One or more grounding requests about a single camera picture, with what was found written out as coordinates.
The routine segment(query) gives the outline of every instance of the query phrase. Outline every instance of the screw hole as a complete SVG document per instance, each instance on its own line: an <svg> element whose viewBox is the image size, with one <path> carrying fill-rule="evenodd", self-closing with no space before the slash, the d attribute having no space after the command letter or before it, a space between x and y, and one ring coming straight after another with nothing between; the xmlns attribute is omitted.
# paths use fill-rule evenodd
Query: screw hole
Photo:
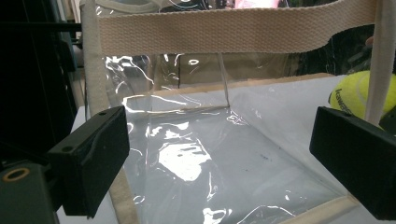
<svg viewBox="0 0 396 224"><path fill-rule="evenodd" d="M62 152L69 152L71 150L73 150L72 147L64 147L64 148L62 148Z"/></svg>
<svg viewBox="0 0 396 224"><path fill-rule="evenodd" d="M3 181L5 182L13 182L25 178L29 175L30 171L27 168L18 168L8 172L3 176Z"/></svg>

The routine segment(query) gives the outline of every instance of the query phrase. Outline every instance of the beige canvas strap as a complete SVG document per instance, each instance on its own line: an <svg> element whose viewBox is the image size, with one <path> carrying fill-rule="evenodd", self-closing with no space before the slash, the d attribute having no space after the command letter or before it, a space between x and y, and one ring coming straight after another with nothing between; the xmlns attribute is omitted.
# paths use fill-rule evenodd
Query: beige canvas strap
<svg viewBox="0 0 396 224"><path fill-rule="evenodd" d="M99 19L104 55L305 52L375 21L375 0L318 7L150 13Z"/></svg>

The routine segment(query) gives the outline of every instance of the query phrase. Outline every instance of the yellow tennis ball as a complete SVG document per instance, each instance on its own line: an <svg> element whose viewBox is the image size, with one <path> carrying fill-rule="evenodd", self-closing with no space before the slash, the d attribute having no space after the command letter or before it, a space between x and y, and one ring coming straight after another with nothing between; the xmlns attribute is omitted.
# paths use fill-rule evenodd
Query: yellow tennis ball
<svg viewBox="0 0 396 224"><path fill-rule="evenodd" d="M332 108L353 114L363 119L368 90L370 71L362 71L344 77L332 91L329 103ZM396 76L390 80L389 91L382 116L396 106Z"/></svg>

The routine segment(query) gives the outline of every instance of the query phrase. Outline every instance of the dark background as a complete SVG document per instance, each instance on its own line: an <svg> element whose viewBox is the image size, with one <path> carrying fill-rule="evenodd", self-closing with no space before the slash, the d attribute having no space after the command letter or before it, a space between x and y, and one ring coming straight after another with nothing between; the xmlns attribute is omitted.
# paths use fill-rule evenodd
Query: dark background
<svg viewBox="0 0 396 224"><path fill-rule="evenodd" d="M77 114L68 72L71 46L60 33L9 29L5 22L64 22L50 0L3 2L0 22L0 160L45 163L45 152L70 134Z"/></svg>

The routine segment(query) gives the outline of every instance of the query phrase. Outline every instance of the transparent vinyl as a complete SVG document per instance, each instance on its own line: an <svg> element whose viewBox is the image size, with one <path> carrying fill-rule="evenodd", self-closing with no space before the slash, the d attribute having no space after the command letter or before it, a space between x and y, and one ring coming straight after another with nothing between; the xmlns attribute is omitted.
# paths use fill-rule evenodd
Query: transparent vinyl
<svg viewBox="0 0 396 224"><path fill-rule="evenodd" d="M264 2L118 1L151 13L334 1ZM134 13L97 3L98 17ZM344 31L305 53L104 57L110 106L127 111L124 170L140 223L280 223L346 196L309 141L334 86L370 68L373 30Z"/></svg>

